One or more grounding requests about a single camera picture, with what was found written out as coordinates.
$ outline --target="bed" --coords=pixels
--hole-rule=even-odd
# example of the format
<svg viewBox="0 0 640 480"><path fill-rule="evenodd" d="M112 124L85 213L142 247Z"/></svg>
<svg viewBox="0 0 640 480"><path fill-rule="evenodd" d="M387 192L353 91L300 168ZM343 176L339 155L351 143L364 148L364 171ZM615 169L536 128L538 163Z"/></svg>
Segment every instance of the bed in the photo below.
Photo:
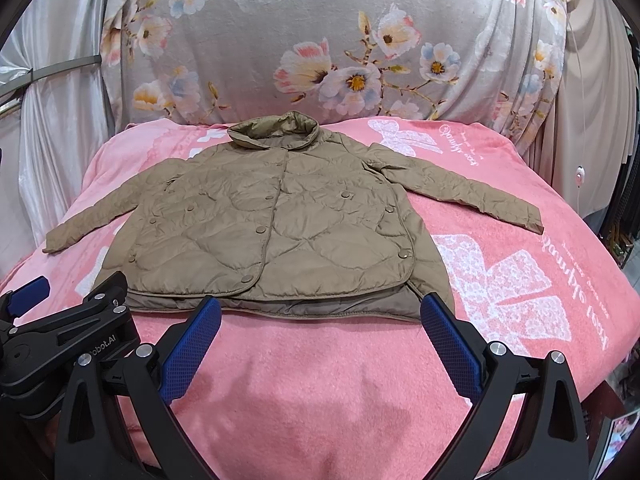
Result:
<svg viewBox="0 0 640 480"><path fill-rule="evenodd" d="M360 142L425 158L540 208L535 235L466 208L410 194L449 272L456 315L519 354L567 357L585 398L640 335L640 297L572 209L481 124L357 118L330 124ZM160 119L128 128L92 160L65 218L169 156L188 158L227 142L225 127ZM73 306L92 288L126 217L57 256L38 248L0 289L46 276L48 300L25 322ZM134 316L155 342L180 315ZM514 397L483 470L497 465L522 400ZM225 313L185 397L172 409L224 479L422 478L470 404L457 396L421 326L385 319L291 322ZM129 405L142 458L155 461Z"/></svg>

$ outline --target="gray fabric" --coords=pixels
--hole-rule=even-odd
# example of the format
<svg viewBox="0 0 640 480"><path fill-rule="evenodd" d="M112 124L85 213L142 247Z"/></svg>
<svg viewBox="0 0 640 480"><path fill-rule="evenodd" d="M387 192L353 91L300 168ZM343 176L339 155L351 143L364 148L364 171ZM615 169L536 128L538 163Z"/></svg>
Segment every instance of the gray fabric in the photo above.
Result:
<svg viewBox="0 0 640 480"><path fill-rule="evenodd" d="M609 205L620 165L634 152L638 73L612 0L568 0L568 8L562 81L526 160L585 218Z"/></svg>
<svg viewBox="0 0 640 480"><path fill-rule="evenodd" d="M292 106L321 124L479 121L524 153L550 108L564 0L110 0L120 127L235 123Z"/></svg>

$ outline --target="jacket sleeve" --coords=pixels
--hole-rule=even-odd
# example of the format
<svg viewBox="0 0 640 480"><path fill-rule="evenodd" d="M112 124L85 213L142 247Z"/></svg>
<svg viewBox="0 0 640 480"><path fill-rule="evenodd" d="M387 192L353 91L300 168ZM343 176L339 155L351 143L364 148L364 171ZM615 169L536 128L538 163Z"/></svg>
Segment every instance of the jacket sleeve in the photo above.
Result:
<svg viewBox="0 0 640 480"><path fill-rule="evenodd" d="M187 162L178 158L168 158L141 173L132 176L118 189L98 200L77 215L60 224L47 234L43 253L57 253L79 242L98 227L103 227L118 216L138 207L140 199L151 189L167 186L177 173L178 167Z"/></svg>
<svg viewBox="0 0 640 480"><path fill-rule="evenodd" d="M405 189L440 202L471 206L495 219L537 234L544 231L540 210L510 193L445 170L428 160L396 153L377 143L367 148L345 137L344 144L370 168L379 171L387 180L400 184Z"/></svg>

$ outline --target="jacket collar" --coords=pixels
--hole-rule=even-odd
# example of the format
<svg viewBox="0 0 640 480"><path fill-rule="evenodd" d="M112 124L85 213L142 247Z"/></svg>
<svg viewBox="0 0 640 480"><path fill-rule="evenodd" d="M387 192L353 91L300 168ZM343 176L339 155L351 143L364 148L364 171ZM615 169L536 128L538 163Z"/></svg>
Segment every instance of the jacket collar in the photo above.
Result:
<svg viewBox="0 0 640 480"><path fill-rule="evenodd" d="M300 150L314 142L319 132L318 122L299 112L251 119L227 131L233 142L254 150Z"/></svg>

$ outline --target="white cable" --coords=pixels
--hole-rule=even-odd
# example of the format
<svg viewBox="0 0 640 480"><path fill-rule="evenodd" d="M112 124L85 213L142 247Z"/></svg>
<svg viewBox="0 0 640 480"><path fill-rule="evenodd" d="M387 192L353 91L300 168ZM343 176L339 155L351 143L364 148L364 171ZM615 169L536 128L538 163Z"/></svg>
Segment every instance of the white cable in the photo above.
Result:
<svg viewBox="0 0 640 480"><path fill-rule="evenodd" d="M575 57L578 59L578 70L580 71L580 84L582 85L582 156L580 158L580 164L576 170L576 184L578 186L578 198L576 209L578 210L578 215L580 214L580 186L584 183L585 174L584 174L584 152L587 143L587 111L586 111L586 101L584 99L584 77L582 76L582 64L580 63L580 54L578 53L578 42L575 40L574 28L571 26L571 21L569 20L569 15L567 13L566 18L567 25L569 25L569 30L571 31L571 35L574 37L574 47L575 47Z"/></svg>

